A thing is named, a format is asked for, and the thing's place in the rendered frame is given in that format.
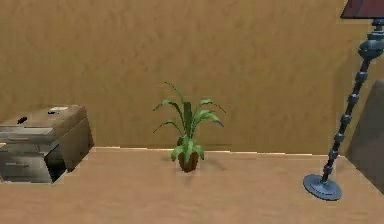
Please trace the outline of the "green house plant in pot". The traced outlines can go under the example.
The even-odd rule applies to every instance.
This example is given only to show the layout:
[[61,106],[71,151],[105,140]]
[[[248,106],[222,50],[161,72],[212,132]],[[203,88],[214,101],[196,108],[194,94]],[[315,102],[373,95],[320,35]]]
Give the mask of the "green house plant in pot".
[[173,162],[178,161],[183,172],[189,173],[197,168],[199,160],[205,159],[205,150],[195,139],[195,131],[198,125],[203,121],[211,121],[221,127],[224,126],[214,110],[203,109],[203,106],[214,105],[223,112],[225,110],[211,99],[202,99],[195,108],[192,108],[192,104],[185,99],[181,91],[174,84],[167,82],[167,85],[176,92],[180,99],[180,104],[164,99],[154,108],[154,111],[159,110],[165,105],[171,105],[179,115],[181,126],[178,126],[174,120],[166,120],[154,132],[166,125],[171,125],[177,130],[179,137],[170,157]]

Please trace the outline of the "brown bedside drawer cabinet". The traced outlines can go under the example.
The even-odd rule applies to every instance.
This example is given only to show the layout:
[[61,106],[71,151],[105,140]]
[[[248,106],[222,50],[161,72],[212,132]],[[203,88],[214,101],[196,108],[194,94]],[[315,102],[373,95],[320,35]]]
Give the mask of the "brown bedside drawer cabinet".
[[[0,123],[0,178],[6,182],[54,183],[73,171],[94,146],[86,109],[65,105],[18,113]],[[17,124],[18,119],[27,121]]]

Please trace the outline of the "grey floor lamp red shade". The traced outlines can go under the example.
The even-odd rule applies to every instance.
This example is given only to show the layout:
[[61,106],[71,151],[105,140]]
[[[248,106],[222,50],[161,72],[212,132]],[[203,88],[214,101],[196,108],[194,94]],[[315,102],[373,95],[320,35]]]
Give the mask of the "grey floor lamp red shade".
[[362,58],[362,63],[355,75],[353,90],[348,96],[347,107],[340,118],[340,126],[323,167],[323,174],[309,174],[303,178],[304,188],[316,198],[326,201],[337,201],[342,196],[340,186],[330,180],[329,176],[339,156],[339,148],[344,141],[346,129],[352,120],[353,109],[359,101],[360,90],[368,77],[371,61],[384,53],[384,0],[347,0],[340,18],[371,19],[374,30],[367,34],[367,39],[358,47],[357,52]]

